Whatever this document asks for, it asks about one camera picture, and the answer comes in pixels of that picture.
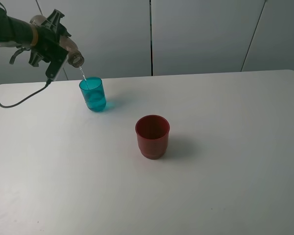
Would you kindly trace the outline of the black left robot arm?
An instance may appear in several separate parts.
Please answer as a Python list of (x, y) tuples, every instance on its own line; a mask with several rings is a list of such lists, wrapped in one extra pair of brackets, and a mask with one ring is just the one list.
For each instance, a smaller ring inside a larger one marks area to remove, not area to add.
[(38, 67), (40, 61), (49, 63), (58, 69), (65, 62), (68, 52), (60, 46), (60, 37), (69, 36), (60, 23), (64, 14), (59, 10), (45, 18), (37, 15), (27, 23), (7, 15), (0, 7), (0, 47), (16, 47), (18, 50), (10, 59), (14, 64), (16, 57), (24, 51), (30, 51), (29, 64)]

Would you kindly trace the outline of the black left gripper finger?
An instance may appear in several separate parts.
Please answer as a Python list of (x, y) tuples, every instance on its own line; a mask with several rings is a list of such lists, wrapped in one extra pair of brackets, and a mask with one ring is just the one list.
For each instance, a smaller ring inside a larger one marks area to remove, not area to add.
[(44, 27), (51, 30), (57, 31), (60, 25), (60, 20), (65, 15), (57, 9), (54, 9), (53, 12), (45, 19)]
[(43, 55), (37, 50), (32, 49), (30, 52), (29, 64), (33, 67), (38, 67), (41, 60), (44, 60)]

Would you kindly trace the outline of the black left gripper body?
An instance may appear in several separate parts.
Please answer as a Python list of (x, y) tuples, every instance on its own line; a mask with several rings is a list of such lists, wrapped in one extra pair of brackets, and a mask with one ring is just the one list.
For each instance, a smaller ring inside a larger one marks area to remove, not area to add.
[(37, 29), (38, 42), (33, 48), (43, 56), (44, 60), (64, 60), (68, 52), (60, 46), (60, 37), (71, 37), (67, 29), (60, 24), (58, 31), (53, 32), (47, 27), (33, 24)]

